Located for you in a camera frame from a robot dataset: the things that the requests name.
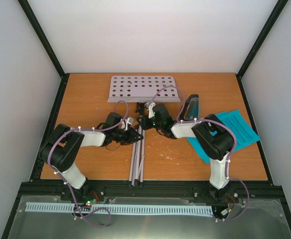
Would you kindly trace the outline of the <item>white tripod music stand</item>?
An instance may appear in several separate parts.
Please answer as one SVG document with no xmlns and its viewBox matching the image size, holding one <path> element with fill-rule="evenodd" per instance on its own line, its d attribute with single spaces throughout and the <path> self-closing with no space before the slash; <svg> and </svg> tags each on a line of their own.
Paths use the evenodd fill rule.
<svg viewBox="0 0 291 239">
<path fill-rule="evenodd" d="M 151 100 L 154 103 L 178 103 L 180 98 L 176 83 L 168 75 L 114 75 L 110 79 L 107 101 L 118 103 L 125 101 L 136 104 L 136 113 L 145 116 L 145 104 Z M 143 140 L 133 143 L 129 183 L 130 186 L 140 186 L 143 182 L 145 158 L 145 130 L 142 129 Z"/>
</svg>

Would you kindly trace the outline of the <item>black metronome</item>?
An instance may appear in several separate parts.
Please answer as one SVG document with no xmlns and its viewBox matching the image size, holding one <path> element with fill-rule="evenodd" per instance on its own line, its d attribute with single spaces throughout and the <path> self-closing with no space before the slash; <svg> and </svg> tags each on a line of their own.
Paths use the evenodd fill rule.
<svg viewBox="0 0 291 239">
<path fill-rule="evenodd" d="M 183 120 L 193 120 L 199 116 L 199 95 L 192 94 L 185 101 L 185 107 L 182 114 Z"/>
</svg>

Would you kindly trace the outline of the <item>blue sheet music page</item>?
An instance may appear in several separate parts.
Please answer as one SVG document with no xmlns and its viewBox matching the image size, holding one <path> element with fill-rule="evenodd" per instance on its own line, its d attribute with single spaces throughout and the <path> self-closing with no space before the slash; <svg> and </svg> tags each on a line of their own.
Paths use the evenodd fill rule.
<svg viewBox="0 0 291 239">
<path fill-rule="evenodd" d="M 260 137 L 243 119 L 239 110 L 217 113 L 216 116 L 235 134 L 237 139 L 235 151 L 260 141 Z"/>
<path fill-rule="evenodd" d="M 210 163 L 210 158 L 204 152 L 202 146 L 200 145 L 199 141 L 195 137 L 187 137 L 187 141 L 193 147 L 197 155 L 202 159 L 202 161 L 206 164 Z"/>
</svg>

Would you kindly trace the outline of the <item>clear plastic metronome cover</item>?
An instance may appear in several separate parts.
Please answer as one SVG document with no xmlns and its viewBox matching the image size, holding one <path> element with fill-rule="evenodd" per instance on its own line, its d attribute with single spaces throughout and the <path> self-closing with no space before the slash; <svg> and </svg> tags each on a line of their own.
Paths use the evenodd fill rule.
<svg viewBox="0 0 291 239">
<path fill-rule="evenodd" d="M 186 101 L 186 111 L 184 114 L 185 120 L 193 120 L 199 115 L 199 98 L 191 98 Z"/>
</svg>

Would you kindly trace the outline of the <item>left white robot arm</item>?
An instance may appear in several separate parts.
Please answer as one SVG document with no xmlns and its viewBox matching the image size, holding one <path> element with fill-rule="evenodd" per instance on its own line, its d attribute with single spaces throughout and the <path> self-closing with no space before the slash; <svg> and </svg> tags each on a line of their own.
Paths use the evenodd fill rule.
<svg viewBox="0 0 291 239">
<path fill-rule="evenodd" d="M 144 136 L 132 127 L 133 121 L 131 117 L 124 118 L 111 112 L 105 122 L 96 128 L 83 130 L 61 123 L 40 146 L 38 157 L 64 180 L 64 184 L 72 187 L 74 197 L 85 200 L 90 189 L 85 185 L 86 177 L 75 164 L 79 149 L 87 146 L 106 147 L 113 141 L 121 146 L 141 141 Z"/>
</svg>

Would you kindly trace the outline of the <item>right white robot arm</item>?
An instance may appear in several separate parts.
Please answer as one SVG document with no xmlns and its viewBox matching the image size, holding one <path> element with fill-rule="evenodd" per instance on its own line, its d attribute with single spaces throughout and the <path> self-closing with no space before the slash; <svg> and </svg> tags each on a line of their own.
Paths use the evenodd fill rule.
<svg viewBox="0 0 291 239">
<path fill-rule="evenodd" d="M 138 123 L 144 130 L 154 128 L 158 134 L 169 139 L 194 137 L 204 153 L 210 158 L 209 195 L 220 201 L 229 190 L 230 157 L 237 145 L 237 139 L 220 119 L 209 114 L 202 119 L 174 120 L 164 104 L 139 103 Z"/>
</svg>

